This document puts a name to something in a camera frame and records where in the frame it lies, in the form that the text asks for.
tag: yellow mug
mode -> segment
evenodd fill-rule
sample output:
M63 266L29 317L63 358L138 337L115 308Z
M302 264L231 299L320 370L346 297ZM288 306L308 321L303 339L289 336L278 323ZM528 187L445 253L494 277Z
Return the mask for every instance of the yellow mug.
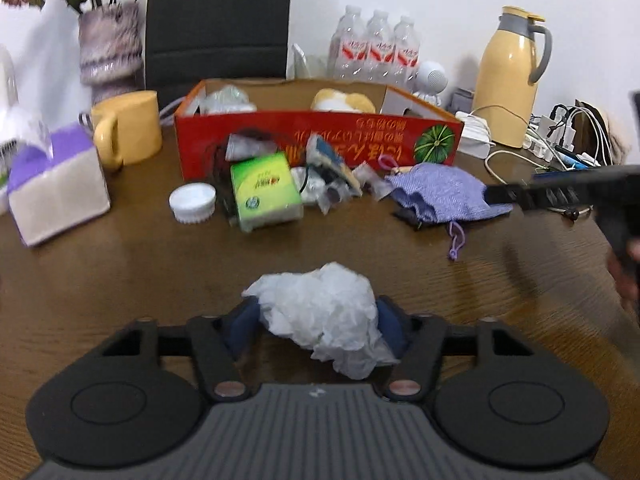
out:
M91 109L89 126L105 168L141 162L162 148L158 93L130 92L101 101Z

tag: bottle label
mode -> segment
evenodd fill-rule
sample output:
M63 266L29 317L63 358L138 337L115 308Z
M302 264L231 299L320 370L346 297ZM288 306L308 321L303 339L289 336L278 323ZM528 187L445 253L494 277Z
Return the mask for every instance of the bottle label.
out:
M340 43L340 57L343 59L363 60L367 57L367 42L344 40Z
M385 41L377 41L371 43L369 47L369 56L375 61L382 63L393 63L395 57L395 46L393 43L385 43Z
M396 54L398 64L415 67L418 63L418 51L413 48L400 48Z

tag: yellow thermos jug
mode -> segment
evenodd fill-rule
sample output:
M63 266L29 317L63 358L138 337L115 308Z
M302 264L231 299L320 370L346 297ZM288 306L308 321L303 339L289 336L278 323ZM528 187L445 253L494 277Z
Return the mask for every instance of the yellow thermos jug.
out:
M552 38L542 16L518 7L503 7L498 30L487 45L476 84L474 115L489 124L495 142L521 148L538 81L551 58ZM535 33L545 35L538 63Z

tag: human hand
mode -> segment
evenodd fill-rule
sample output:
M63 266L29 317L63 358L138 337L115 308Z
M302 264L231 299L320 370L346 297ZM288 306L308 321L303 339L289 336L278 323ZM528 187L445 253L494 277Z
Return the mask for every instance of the human hand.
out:
M640 263L640 240L634 240L628 245L628 253L634 261ZM616 290L620 295L622 308L638 321L637 306L640 292L638 291L636 277L626 272L620 260L611 250L609 250L609 254L607 255L607 270L616 282Z

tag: black chair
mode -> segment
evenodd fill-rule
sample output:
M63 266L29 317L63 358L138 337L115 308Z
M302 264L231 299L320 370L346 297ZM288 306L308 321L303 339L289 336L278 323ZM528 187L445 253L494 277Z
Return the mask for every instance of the black chair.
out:
M146 87L161 107L205 78L284 78L290 0L148 0Z

